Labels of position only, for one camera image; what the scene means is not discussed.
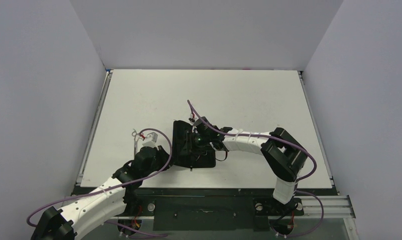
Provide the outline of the black zippered tool case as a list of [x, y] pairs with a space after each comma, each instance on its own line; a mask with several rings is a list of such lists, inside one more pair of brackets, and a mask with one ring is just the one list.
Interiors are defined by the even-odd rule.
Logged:
[[188, 169], [213, 168], [216, 166], [215, 152], [202, 142], [201, 136], [192, 131], [192, 125], [182, 120], [173, 122], [172, 162]]

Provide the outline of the silver thinning scissors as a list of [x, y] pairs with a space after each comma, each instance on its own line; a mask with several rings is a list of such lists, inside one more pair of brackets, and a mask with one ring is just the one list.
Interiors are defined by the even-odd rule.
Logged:
[[138, 141], [140, 138], [140, 134], [136, 129], [133, 129], [131, 135], [133, 137], [133, 155], [135, 156], [138, 152]]

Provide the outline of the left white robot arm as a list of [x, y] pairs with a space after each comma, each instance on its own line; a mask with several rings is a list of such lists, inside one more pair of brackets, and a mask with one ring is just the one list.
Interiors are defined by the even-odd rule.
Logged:
[[69, 197], [60, 208], [44, 206], [34, 225], [33, 240], [80, 240], [112, 217], [142, 211], [135, 190], [153, 174], [169, 168], [171, 155], [162, 146], [144, 146], [110, 178], [90, 193]]

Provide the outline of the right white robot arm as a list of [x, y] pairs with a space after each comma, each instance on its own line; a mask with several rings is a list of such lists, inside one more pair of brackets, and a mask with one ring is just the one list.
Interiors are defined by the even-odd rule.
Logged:
[[307, 159], [302, 146], [283, 128], [271, 132], [248, 132], [232, 127], [218, 128], [205, 117], [190, 118], [190, 153], [240, 151], [261, 155], [276, 176], [271, 208], [278, 214], [291, 206], [298, 176]]

